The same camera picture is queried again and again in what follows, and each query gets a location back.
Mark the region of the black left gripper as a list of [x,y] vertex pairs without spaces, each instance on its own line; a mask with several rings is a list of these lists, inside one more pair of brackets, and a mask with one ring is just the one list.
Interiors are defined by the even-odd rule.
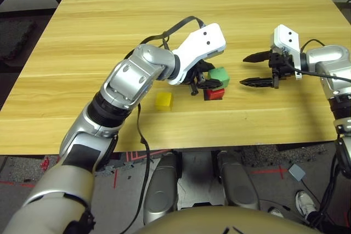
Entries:
[[210,62],[197,62],[186,74],[183,85],[187,85],[190,89],[191,96],[199,93],[198,89],[217,89],[223,85],[223,82],[218,79],[205,79],[204,72],[215,69],[215,66]]

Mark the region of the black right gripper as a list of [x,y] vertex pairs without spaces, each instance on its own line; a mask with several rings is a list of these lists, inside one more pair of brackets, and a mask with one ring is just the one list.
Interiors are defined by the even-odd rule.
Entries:
[[248,87],[255,88],[275,88],[278,89],[280,80],[286,79],[293,75],[293,70],[285,63],[285,57],[272,50],[251,54],[243,59],[243,62],[257,63],[268,60],[268,66],[271,68],[271,78],[247,78],[239,83]]

